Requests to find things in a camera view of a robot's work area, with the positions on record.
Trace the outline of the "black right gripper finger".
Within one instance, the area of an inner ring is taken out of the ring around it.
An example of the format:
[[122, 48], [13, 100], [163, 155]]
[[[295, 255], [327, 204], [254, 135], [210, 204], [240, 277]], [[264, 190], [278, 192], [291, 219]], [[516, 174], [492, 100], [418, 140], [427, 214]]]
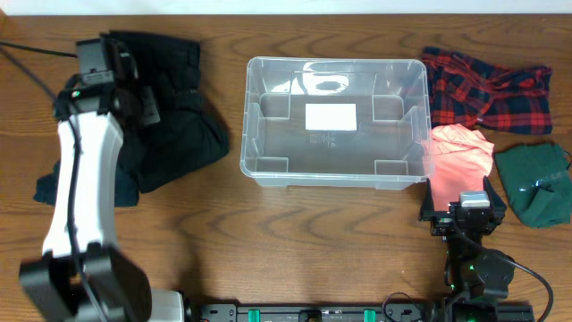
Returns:
[[425, 183], [425, 196], [419, 210], [419, 221], [432, 221], [435, 217], [435, 209], [433, 202], [433, 189], [430, 179]]
[[503, 219], [507, 211], [507, 205], [494, 190], [492, 184], [487, 176], [483, 178], [484, 191], [486, 192], [490, 201], [490, 208], [494, 219]]

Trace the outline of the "black trousers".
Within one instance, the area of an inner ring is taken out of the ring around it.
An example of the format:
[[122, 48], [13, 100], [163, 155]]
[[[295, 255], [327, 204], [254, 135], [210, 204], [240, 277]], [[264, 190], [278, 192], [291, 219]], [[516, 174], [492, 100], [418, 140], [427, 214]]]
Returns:
[[121, 166], [148, 193], [227, 156], [228, 127], [203, 99], [200, 44], [137, 31], [113, 30], [107, 37], [133, 54], [139, 80], [156, 99], [160, 121], [125, 138]]

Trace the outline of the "clear plastic storage container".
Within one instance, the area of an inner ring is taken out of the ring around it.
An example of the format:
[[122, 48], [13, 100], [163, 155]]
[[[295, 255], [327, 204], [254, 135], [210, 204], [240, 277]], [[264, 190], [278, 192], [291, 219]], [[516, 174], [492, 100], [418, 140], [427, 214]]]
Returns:
[[404, 190], [434, 173], [415, 59], [252, 58], [240, 169], [261, 186]]

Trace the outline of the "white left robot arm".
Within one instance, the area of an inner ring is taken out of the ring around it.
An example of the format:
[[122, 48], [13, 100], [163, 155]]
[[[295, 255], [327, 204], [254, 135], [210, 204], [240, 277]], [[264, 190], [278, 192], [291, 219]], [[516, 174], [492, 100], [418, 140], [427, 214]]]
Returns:
[[151, 288], [120, 251], [114, 224], [115, 171], [123, 130], [113, 110], [138, 108], [112, 72], [72, 76], [55, 100], [61, 164], [55, 212], [40, 258], [19, 280], [47, 321], [184, 321], [179, 292]]

